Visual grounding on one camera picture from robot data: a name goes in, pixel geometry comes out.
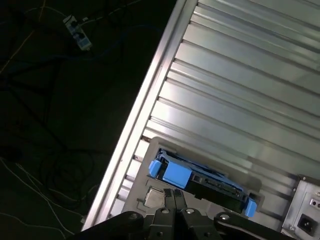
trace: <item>white cable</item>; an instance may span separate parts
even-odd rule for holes
[[[68,233],[74,235],[74,233],[72,231],[69,231],[68,229],[66,229],[66,227],[62,224],[62,222],[60,221],[59,217],[57,216],[55,210],[52,208],[50,202],[47,200],[46,196],[41,192],[40,188],[34,183],[34,181],[32,181],[31,177],[29,177],[28,174],[26,174],[26,176],[28,177],[28,179],[33,183],[33,185],[36,187],[36,189],[38,189],[39,193],[43,196],[43,198],[46,200],[46,202],[48,203],[53,215],[55,216],[55,218],[58,220],[59,224],[61,225],[61,227],[66,230]]]
[[[133,5],[133,4],[136,4],[136,3],[141,2],[141,1],[142,1],[142,0],[136,0],[136,1],[130,2],[130,3],[126,4],[126,5],[124,5],[123,7],[119,7],[119,8],[117,8],[116,10],[110,12],[108,15],[110,16],[111,14],[114,14],[115,12],[123,9],[124,7],[130,6],[130,5]],[[85,24],[89,24],[89,23],[96,22],[96,21],[98,21],[98,20],[100,20],[100,19],[103,19],[103,18],[104,18],[103,16],[100,16],[100,17],[98,17],[98,18],[85,21],[85,22],[82,23],[80,26],[83,26],[83,25],[85,25]]]
[[[4,165],[4,167],[11,172],[16,178],[18,178],[24,185],[26,185],[28,188],[30,188],[32,191],[34,191],[35,193],[37,193],[38,195],[40,195],[49,205],[49,207],[51,208],[54,216],[56,217],[56,219],[58,220],[58,222],[60,223],[61,227],[67,231],[68,233],[74,235],[74,233],[68,229],[65,228],[65,226],[62,224],[62,222],[59,220],[58,216],[56,215],[54,209],[51,207],[50,202],[48,200],[48,198],[46,196],[44,196],[42,193],[37,192],[35,189],[33,189],[31,186],[29,186],[27,183],[25,183],[18,175],[16,175],[13,171],[11,171],[11,169],[5,164],[5,162],[2,160],[2,158],[0,158],[0,161],[2,162],[2,164]]]
[[[43,185],[36,177],[34,177],[31,173],[29,173],[27,170],[25,170],[23,166],[21,166],[21,165],[18,164],[18,163],[17,163],[16,165],[17,165],[17,167],[20,168],[23,172],[25,172],[29,177],[31,177],[32,179],[34,179],[38,184]],[[90,192],[91,192],[95,187],[97,187],[97,186],[98,186],[98,185],[96,184],[96,185],[94,185],[93,187],[91,187],[91,188],[89,189],[88,193],[90,193]],[[52,191],[52,192],[55,192],[55,193],[57,193],[57,194],[60,194],[60,195],[64,196],[66,199],[69,199],[70,201],[75,201],[75,202],[78,201],[78,200],[76,200],[76,199],[73,199],[73,198],[71,198],[71,197],[63,194],[63,193],[60,192],[60,191],[54,190],[54,189],[52,189],[52,188],[49,188],[49,190]]]
[[[25,225],[26,227],[40,228],[40,229],[51,229],[51,230],[59,231],[59,232],[61,233],[61,235],[63,236],[63,238],[66,239],[65,234],[64,234],[59,228],[52,227],[52,226],[39,226],[39,225],[27,224],[27,223],[21,221],[21,220],[20,220],[19,218],[17,218],[16,216],[12,216],[12,215],[10,215],[10,214],[3,213],[3,212],[0,212],[0,215],[13,218],[13,219],[17,220],[18,222],[20,222],[21,224]]]
[[[20,164],[16,164],[16,165],[17,165],[17,167],[20,168],[25,174],[27,174],[29,177],[31,177],[32,179],[34,179],[38,184],[43,185],[36,177],[34,177],[31,173],[27,172],[27,170],[25,170]],[[63,193],[60,192],[60,191],[57,191],[57,190],[54,190],[54,189],[51,189],[51,188],[49,188],[49,190],[52,191],[52,192],[55,192],[55,193],[57,193],[57,194],[60,194],[60,195],[64,196],[66,199],[69,199],[70,201],[75,201],[75,202],[77,201],[76,199],[73,199],[73,198],[71,198],[71,197],[63,194]]]
[[[23,180],[21,180],[15,173],[13,173],[7,166],[5,166],[13,175],[15,175],[22,183],[24,183],[27,187],[29,187],[31,190],[33,190],[35,193],[37,193],[38,195],[40,195],[40,197],[48,200],[49,202],[51,202],[53,205],[59,207],[59,208],[62,208],[70,213],[73,213],[73,214],[76,214],[78,216],[80,216],[81,218],[83,218],[84,216],[81,215],[80,213],[78,212],[75,212],[75,211],[72,211],[72,210],[69,210],[67,208],[64,208],[63,206],[60,206],[59,204],[56,204],[54,201],[52,201],[50,198],[46,197],[43,193],[39,193],[37,190],[35,190],[34,188],[32,188],[31,186],[29,186],[27,183],[25,183]],[[34,176],[32,176],[30,173],[28,173],[22,166],[20,168],[22,171],[24,171],[27,175],[30,175],[33,179],[39,181],[38,179],[36,179]]]

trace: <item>blue plastic tab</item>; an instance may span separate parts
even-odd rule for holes
[[[248,199],[248,204],[246,205],[246,209],[245,209],[245,215],[249,218],[253,217],[255,215],[255,212],[257,210],[257,204],[256,202],[252,199],[249,198]]]
[[[159,169],[161,167],[161,162],[158,160],[153,160],[149,165],[149,174],[151,177],[155,178],[159,172]]]
[[[179,188],[185,189],[191,173],[192,170],[190,168],[170,161],[162,179]]]

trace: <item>cable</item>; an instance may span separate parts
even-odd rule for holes
[[[53,7],[50,7],[50,6],[42,6],[42,7],[40,7],[40,9],[42,9],[42,10],[43,10],[43,8],[52,10],[53,12],[56,12],[57,14],[60,14],[61,16],[65,17],[65,18],[67,17],[67,15],[65,15],[64,13],[62,13],[61,11],[59,11],[59,10],[53,8]],[[39,7],[33,7],[33,8],[30,8],[30,9],[26,10],[24,13],[26,14],[26,13],[29,13],[29,12],[32,12],[32,11],[38,10],[38,9],[39,9]]]
[[[64,207],[56,204],[55,202],[53,202],[52,200],[50,200],[49,198],[47,198],[45,195],[43,195],[42,193],[39,193],[37,190],[35,190],[33,187],[31,187],[29,184],[27,184],[26,182],[24,182],[18,175],[16,175],[6,164],[5,162],[3,161],[3,159],[0,157],[0,161],[2,162],[2,164],[4,165],[4,167],[11,173],[13,174],[17,179],[20,180],[20,182],[22,182],[24,185],[26,185],[29,189],[31,189],[32,191],[34,191],[36,194],[38,194],[40,197],[42,197],[43,199],[45,199],[46,201],[49,201],[51,202],[52,204],[54,204],[55,206],[59,207],[59,208],[62,208],[62,209],[65,209]],[[77,214],[79,215],[81,218],[83,218],[84,216],[81,215],[80,213],[78,212],[75,212],[75,211],[71,211],[69,209],[65,209],[66,211],[68,212],[71,212],[73,214]]]
[[[95,61],[98,58],[103,57],[104,55],[108,54],[112,49],[114,49],[116,46],[121,44],[124,39],[128,36],[129,33],[131,33],[133,30],[138,29],[138,28],[147,28],[147,29],[153,29],[156,30],[157,32],[161,32],[161,30],[155,26],[152,25],[136,25],[130,27],[126,32],[124,32],[119,40],[117,40],[114,44],[112,44],[109,48],[104,50],[101,54],[95,56],[95,57],[77,57],[77,56],[67,56],[67,55],[53,55],[51,56],[52,58],[63,58],[63,59],[68,59],[68,60],[81,60],[81,61]]]
[[[50,7],[50,6],[33,7],[33,8],[30,8],[30,9],[26,10],[24,13],[27,14],[27,13],[32,12],[34,10],[39,10],[39,9],[43,9],[43,8],[52,10],[53,12],[56,12],[57,14],[60,14],[61,16],[65,17],[65,18],[67,17],[67,15],[65,15],[61,11],[59,11],[59,10],[53,8],[53,7]],[[9,21],[2,21],[2,22],[0,22],[0,26],[4,25],[4,24],[7,24],[8,22]]]
[[[44,7],[46,5],[46,1],[47,0],[43,0],[43,4],[42,4],[42,8],[41,8],[41,12],[39,14],[39,18],[38,20],[40,21],[41,17],[42,17],[42,13],[44,11]],[[15,57],[15,55],[17,55],[17,53],[20,51],[20,49],[25,45],[25,43],[28,41],[28,39],[34,34],[35,30],[32,30],[30,32],[30,34],[23,40],[23,42],[21,43],[21,45],[18,47],[18,49],[11,55],[10,59],[4,64],[4,66],[2,67],[2,69],[0,70],[0,74],[5,70],[5,68],[8,66],[8,64],[10,63],[11,59],[13,59]]]
[[[95,168],[95,161],[91,154],[88,153],[89,158],[85,158],[86,161],[90,161],[90,169],[82,167],[78,156],[76,156],[75,160],[75,154],[82,156],[83,153],[73,152],[72,150],[61,151],[55,157],[52,165],[44,168],[46,160],[44,158],[38,169],[40,182],[48,190],[51,198],[69,210],[75,210],[81,206],[84,199],[82,196],[83,185]],[[66,198],[61,198],[61,194],[50,191],[50,189],[77,197],[72,201],[66,200]]]
[[[128,7],[128,6],[130,6],[130,5],[136,4],[136,3],[141,2],[141,1],[142,1],[142,0],[133,1],[133,2],[130,2],[130,3],[126,4],[126,5],[124,5],[123,7]],[[123,7],[117,8],[116,10],[110,12],[108,15],[110,16],[110,15],[116,13],[117,11],[123,9]],[[81,26],[83,26],[83,25],[85,25],[85,24],[89,24],[89,23],[94,23],[94,22],[99,21],[99,20],[104,19],[104,18],[105,18],[104,16],[100,16],[100,17],[95,18],[95,19],[87,20],[87,21],[85,21],[84,23],[82,23]]]
[[[31,177],[33,180],[35,180],[38,184],[43,185],[37,178],[35,178],[31,173],[29,173],[27,170],[25,170],[20,164],[17,163],[16,165],[17,165],[17,167],[20,168],[23,172],[25,172],[29,177]],[[89,189],[88,193],[90,193],[90,192],[91,192],[94,188],[96,188],[97,186],[98,186],[97,184],[94,185],[94,186],[92,186],[92,187]],[[77,201],[76,199],[73,199],[73,198],[71,198],[71,197],[63,194],[62,192],[59,192],[59,191],[54,190],[54,189],[52,189],[52,188],[49,188],[49,190],[50,190],[50,191],[53,191],[53,192],[55,192],[55,193],[57,193],[57,194],[60,194],[61,196],[64,196],[66,199],[69,199],[70,201]]]
[[[28,179],[33,183],[33,185],[36,187],[36,189],[38,189],[39,193],[44,197],[44,199],[46,199],[46,196],[43,195],[43,193],[41,192],[40,188],[34,183],[34,181],[32,181],[32,179],[29,177],[29,175],[27,174]],[[61,227],[66,230],[68,233],[74,235],[74,233],[72,231],[69,231],[68,229],[66,229],[66,227],[62,224],[62,222],[60,221],[59,217],[57,216],[55,210],[53,209],[53,207],[51,206],[50,202],[47,200],[48,206],[50,207],[52,213],[54,214],[55,218],[57,219],[57,221],[59,222],[59,224],[61,225]]]
[[[61,235],[63,236],[64,239],[66,239],[66,236],[65,234],[59,229],[59,228],[56,228],[56,227],[52,227],[52,226],[40,226],[40,225],[31,225],[31,224],[27,224],[23,221],[21,221],[19,218],[17,218],[16,216],[12,216],[10,214],[7,214],[7,213],[3,213],[3,212],[0,212],[0,215],[3,215],[3,216],[6,216],[6,217],[10,217],[10,218],[13,218],[15,220],[17,220],[19,223],[25,225],[26,227],[31,227],[31,228],[40,228],[40,229],[51,229],[51,230],[56,230],[56,231],[59,231],[61,233]]]

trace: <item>ribbed aluminum surface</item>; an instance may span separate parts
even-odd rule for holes
[[[252,220],[279,229],[295,176],[320,178],[319,27],[315,0],[199,0],[126,181],[161,137],[260,178]]]

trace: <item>metal panel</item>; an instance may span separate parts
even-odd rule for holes
[[[286,8],[276,0],[180,6],[160,68],[138,96],[144,101],[132,111],[141,110],[128,120],[102,181],[91,225],[119,208],[136,159],[148,139],[161,137],[259,177],[265,200],[251,220],[281,227],[296,176],[320,172],[320,9],[313,0],[285,1]]]

